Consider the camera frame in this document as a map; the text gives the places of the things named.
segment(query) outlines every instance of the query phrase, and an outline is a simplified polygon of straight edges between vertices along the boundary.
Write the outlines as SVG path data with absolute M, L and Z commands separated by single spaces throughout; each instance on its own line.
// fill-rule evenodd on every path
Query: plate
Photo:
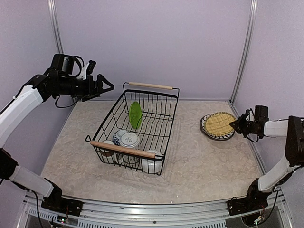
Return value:
M 142 123 L 142 109 L 137 101 L 134 101 L 131 105 L 129 118 L 131 126 L 134 129 L 138 129 Z
M 235 117 L 226 112 L 219 112 L 208 114 L 204 116 L 199 126 L 209 138 L 217 141 L 224 141 L 230 139 L 234 135 L 234 129 L 229 125 L 230 122 L 235 121 Z

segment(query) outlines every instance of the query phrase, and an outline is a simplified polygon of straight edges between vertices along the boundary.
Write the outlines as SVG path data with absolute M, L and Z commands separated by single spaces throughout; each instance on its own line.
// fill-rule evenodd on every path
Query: blue and white bowl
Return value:
M 127 130 L 121 129 L 117 132 L 114 133 L 113 135 L 113 143 L 115 146 L 120 146 L 120 138 L 122 137 L 123 134 L 128 133 Z

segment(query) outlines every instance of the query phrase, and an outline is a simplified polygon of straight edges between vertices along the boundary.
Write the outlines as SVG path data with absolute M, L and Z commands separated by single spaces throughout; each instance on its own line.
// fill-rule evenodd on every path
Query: purple backdrop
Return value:
M 0 109 L 21 86 L 43 74 L 56 53 L 47 1 L 0 3 Z M 67 104 L 70 99 L 61 100 Z M 70 109 L 42 104 L 18 126 L 4 147 L 18 163 L 40 174 Z M 25 192 L 4 181 L 0 187 L 0 227 L 13 227 Z
M 255 31 L 236 100 L 243 113 L 255 105 L 269 106 L 271 120 L 304 116 L 304 2 L 259 1 Z M 261 140 L 267 169 L 283 156 L 285 138 Z M 283 186 L 295 227 L 304 224 L 304 172 L 298 171 Z
M 57 1 L 64 50 L 125 81 L 179 87 L 181 98 L 228 100 L 245 42 L 250 1 Z

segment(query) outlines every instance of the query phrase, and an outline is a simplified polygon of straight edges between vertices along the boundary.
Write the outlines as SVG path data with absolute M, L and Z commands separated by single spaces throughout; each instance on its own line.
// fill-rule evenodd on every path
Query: green plate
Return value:
M 134 101 L 131 105 L 130 112 L 130 123 L 134 129 L 138 129 L 142 123 L 142 109 L 137 101 Z

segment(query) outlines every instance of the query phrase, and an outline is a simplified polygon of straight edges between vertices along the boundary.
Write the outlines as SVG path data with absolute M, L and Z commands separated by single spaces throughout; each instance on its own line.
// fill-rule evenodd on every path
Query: table surface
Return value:
M 200 131 L 204 115 L 232 113 L 227 102 L 179 101 L 161 176 L 101 163 L 85 137 L 95 134 L 113 104 L 78 103 L 63 127 L 42 176 L 64 195 L 120 203 L 205 202 L 244 196 L 260 177 L 241 135 L 218 142 Z

